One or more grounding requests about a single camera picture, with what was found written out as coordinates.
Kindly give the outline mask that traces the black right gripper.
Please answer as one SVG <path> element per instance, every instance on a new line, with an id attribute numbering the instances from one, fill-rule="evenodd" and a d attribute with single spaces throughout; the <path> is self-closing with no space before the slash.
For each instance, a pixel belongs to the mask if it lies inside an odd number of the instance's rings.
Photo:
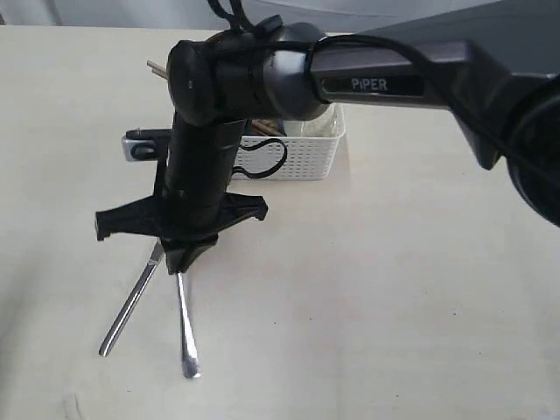
<path id="1" fill-rule="evenodd" d="M 97 239 L 118 233 L 157 237 L 167 272 L 177 274 L 214 247 L 220 231 L 249 218 L 263 220 L 263 197 L 227 190 L 245 126 L 239 120 L 196 127 L 176 116 L 152 195 L 96 213 Z"/>

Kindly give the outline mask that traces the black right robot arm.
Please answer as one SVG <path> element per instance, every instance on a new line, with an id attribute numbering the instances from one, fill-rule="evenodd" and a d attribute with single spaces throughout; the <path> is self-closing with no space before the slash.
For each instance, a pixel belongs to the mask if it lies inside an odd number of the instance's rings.
<path id="1" fill-rule="evenodd" d="M 262 220 L 260 196 L 228 191 L 255 119 L 309 121 L 334 103 L 447 109 L 479 165 L 505 158 L 524 201 L 559 222 L 559 4 L 499 1 L 347 35 L 279 16 L 252 24 L 211 2 L 229 27 L 179 41 L 166 63 L 169 129 L 126 133 L 127 156 L 156 161 L 150 196 L 95 216 L 99 240 L 159 239 L 175 274 L 221 231 Z"/>

